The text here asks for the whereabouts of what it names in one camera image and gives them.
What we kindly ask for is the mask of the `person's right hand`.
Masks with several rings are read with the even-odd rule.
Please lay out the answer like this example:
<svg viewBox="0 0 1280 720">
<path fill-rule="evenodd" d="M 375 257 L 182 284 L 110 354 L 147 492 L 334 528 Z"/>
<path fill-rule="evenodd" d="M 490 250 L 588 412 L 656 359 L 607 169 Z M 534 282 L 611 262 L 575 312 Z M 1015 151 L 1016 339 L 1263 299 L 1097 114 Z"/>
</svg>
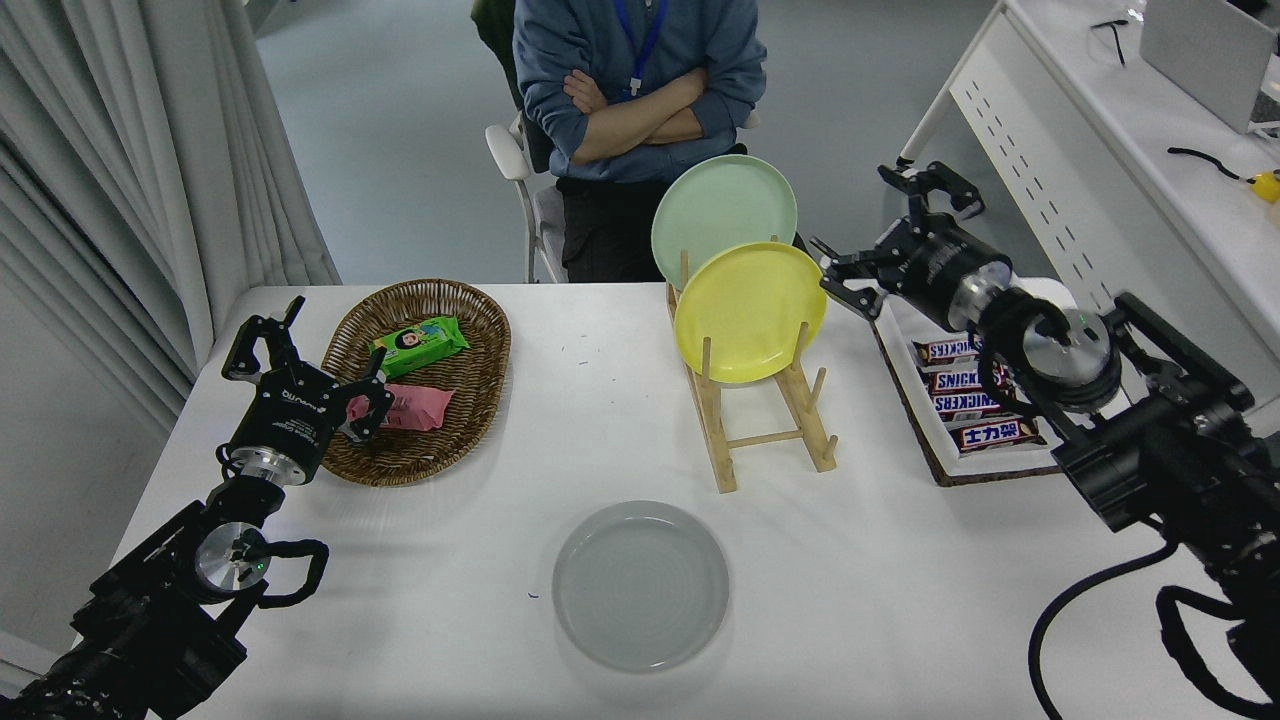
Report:
<svg viewBox="0 0 1280 720">
<path fill-rule="evenodd" d="M 701 123 L 691 108 L 682 108 L 657 127 L 645 140 L 645 145 L 682 143 L 701 138 Z"/>
</svg>

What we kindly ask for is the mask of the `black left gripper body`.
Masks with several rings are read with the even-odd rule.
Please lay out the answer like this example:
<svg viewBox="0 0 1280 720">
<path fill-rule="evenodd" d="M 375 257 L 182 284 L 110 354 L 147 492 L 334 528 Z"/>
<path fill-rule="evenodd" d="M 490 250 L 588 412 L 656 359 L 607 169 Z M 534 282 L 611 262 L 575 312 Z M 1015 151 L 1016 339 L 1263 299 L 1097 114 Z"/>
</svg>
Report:
<svg viewBox="0 0 1280 720">
<path fill-rule="evenodd" d="M 227 461 L 242 466 L 261 452 L 287 457 L 298 473 L 315 473 L 342 423 L 329 410 L 338 386 L 308 363 L 265 373 L 228 443 Z"/>
</svg>

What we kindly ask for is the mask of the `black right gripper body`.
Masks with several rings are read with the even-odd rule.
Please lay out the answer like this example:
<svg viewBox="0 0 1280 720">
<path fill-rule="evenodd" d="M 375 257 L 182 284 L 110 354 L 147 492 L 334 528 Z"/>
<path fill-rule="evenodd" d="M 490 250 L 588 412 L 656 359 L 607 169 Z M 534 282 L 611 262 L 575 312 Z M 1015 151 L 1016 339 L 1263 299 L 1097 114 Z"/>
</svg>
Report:
<svg viewBox="0 0 1280 720">
<path fill-rule="evenodd" d="M 899 222 L 882 238 L 890 264 L 882 286 L 936 323 L 977 323 L 1012 287 L 1012 264 L 957 225 L 924 234 Z"/>
</svg>

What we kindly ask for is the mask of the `person's left hand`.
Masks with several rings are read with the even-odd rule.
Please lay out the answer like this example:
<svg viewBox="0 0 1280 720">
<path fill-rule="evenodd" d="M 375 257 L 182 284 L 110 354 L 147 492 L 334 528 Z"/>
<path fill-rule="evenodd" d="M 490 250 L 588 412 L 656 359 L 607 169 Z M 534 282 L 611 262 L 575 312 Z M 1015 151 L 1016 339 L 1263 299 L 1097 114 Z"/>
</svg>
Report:
<svg viewBox="0 0 1280 720">
<path fill-rule="evenodd" d="M 570 97 L 573 106 L 585 117 L 602 111 L 609 106 L 609 101 L 600 91 L 599 86 L 584 70 L 571 70 L 563 78 L 563 91 Z"/>
</svg>

